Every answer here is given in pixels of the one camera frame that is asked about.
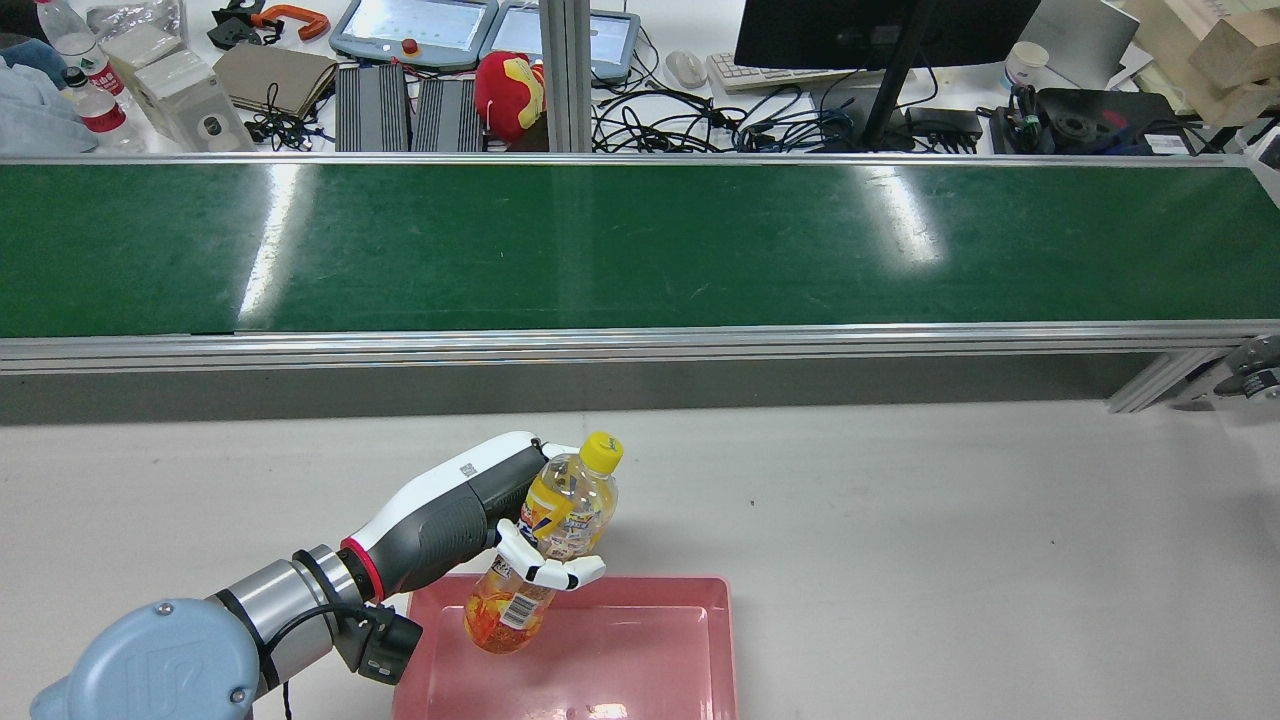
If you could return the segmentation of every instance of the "computer mouse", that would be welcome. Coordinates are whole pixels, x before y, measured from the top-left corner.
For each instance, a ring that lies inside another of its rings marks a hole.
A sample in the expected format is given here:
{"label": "computer mouse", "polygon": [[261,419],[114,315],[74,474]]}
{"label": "computer mouse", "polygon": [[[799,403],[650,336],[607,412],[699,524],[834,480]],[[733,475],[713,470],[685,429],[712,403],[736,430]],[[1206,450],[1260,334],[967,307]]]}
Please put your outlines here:
{"label": "computer mouse", "polygon": [[687,50],[672,50],[667,54],[667,72],[676,78],[685,90],[694,90],[707,85],[707,69],[703,61]]}

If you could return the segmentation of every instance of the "paper cup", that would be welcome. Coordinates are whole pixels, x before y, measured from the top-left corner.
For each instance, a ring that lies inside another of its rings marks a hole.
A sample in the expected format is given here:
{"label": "paper cup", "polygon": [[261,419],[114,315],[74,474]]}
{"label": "paper cup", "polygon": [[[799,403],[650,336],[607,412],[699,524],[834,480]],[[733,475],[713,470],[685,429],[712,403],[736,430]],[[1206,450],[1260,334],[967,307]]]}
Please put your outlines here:
{"label": "paper cup", "polygon": [[1005,59],[1005,87],[1036,85],[1041,68],[1048,64],[1048,50],[1025,40],[1015,42]]}

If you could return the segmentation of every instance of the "yellow bottle cap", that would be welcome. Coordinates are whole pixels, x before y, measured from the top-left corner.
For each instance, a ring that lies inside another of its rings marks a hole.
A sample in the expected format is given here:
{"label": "yellow bottle cap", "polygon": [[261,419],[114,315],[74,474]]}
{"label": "yellow bottle cap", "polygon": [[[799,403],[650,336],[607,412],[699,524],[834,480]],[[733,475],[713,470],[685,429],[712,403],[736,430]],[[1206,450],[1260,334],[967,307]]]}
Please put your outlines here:
{"label": "yellow bottle cap", "polygon": [[591,470],[609,475],[622,460],[622,443],[609,433],[594,432],[582,443],[582,450],[577,451],[577,456]]}

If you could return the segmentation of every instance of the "plastic tray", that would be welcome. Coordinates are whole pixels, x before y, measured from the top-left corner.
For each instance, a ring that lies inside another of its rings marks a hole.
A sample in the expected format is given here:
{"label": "plastic tray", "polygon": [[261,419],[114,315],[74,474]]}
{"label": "plastic tray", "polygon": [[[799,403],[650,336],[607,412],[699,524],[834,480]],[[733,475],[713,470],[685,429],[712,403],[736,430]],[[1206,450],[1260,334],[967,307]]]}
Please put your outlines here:
{"label": "plastic tray", "polygon": [[736,720],[728,584],[722,578],[603,578],[556,597],[512,655],[475,647],[462,606],[477,575],[413,593],[422,641],[393,720]]}

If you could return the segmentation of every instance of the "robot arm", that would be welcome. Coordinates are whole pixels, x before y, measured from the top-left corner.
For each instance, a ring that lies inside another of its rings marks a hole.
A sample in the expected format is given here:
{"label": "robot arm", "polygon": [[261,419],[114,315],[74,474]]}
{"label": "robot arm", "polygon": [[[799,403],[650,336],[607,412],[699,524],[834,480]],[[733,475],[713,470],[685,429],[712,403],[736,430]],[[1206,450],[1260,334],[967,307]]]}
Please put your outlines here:
{"label": "robot arm", "polygon": [[[324,544],[300,550],[204,601],[141,607],[42,691],[31,716],[243,720],[256,698],[334,647],[352,671],[396,684],[421,628],[365,603],[419,589],[498,544],[499,521],[515,527],[511,519],[548,457],[573,451],[506,433],[410,480],[337,552]],[[530,582],[572,588],[603,574],[599,559],[566,570],[512,547],[503,555],[518,552],[521,573],[536,577]]]}

